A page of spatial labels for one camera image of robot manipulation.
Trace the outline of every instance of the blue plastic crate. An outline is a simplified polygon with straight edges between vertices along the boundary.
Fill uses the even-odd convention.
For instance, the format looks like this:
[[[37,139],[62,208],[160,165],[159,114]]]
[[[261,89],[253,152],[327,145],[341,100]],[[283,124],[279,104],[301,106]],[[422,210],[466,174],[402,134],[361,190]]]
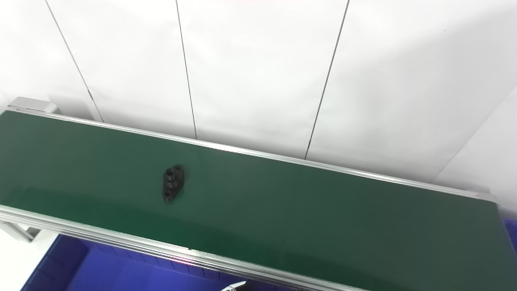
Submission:
[[[59,235],[22,291],[219,291],[234,275]],[[254,291],[290,291],[256,282]]]

